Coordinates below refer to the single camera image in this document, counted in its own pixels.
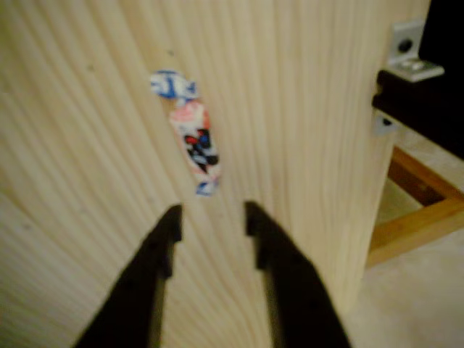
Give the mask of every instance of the wrapped candy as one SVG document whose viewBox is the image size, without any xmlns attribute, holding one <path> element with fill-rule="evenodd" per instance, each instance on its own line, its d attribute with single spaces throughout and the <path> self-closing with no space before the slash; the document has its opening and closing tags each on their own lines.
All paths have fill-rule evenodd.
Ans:
<svg viewBox="0 0 464 348">
<path fill-rule="evenodd" d="M 176 100 L 175 108 L 169 113 L 170 124 L 199 182 L 196 194 L 211 196 L 220 176 L 219 155 L 210 134 L 210 117 L 198 100 L 195 82 L 187 81 L 174 70 L 156 71 L 151 82 L 153 92 Z"/>
</svg>

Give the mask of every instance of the wooden frame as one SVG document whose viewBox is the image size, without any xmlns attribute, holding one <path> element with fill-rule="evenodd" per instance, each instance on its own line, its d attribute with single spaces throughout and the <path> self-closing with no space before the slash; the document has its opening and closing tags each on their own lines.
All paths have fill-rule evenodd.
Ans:
<svg viewBox="0 0 464 348">
<path fill-rule="evenodd" d="M 374 228 L 366 267 L 464 227 L 464 194 L 397 147 L 388 177 L 424 208 Z"/>
</svg>

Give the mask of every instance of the light wooden surface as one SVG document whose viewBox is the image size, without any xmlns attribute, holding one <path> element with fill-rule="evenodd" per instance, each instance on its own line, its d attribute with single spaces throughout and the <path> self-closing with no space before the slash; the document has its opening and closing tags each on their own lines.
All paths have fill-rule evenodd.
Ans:
<svg viewBox="0 0 464 348">
<path fill-rule="evenodd" d="M 244 236 L 255 199 L 345 311 L 391 139 L 370 98 L 393 22 L 426 0 L 8 1 L 0 7 L 1 345 L 66 347 L 169 204 L 186 208 L 166 347 L 270 346 Z M 194 196 L 151 71 L 196 80 L 223 163 Z"/>
</svg>

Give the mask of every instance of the pine wood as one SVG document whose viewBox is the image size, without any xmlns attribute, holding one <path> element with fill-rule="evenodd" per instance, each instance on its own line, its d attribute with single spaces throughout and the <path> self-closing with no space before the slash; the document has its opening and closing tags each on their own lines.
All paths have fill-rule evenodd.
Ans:
<svg viewBox="0 0 464 348">
<path fill-rule="evenodd" d="M 426 0 L 0 2 L 1 345 L 66 347 L 170 204 L 184 241 L 166 347 L 270 346 L 243 201 L 352 303 L 392 151 L 370 98 Z M 151 71 L 198 82 L 223 163 L 194 196 Z"/>
</svg>

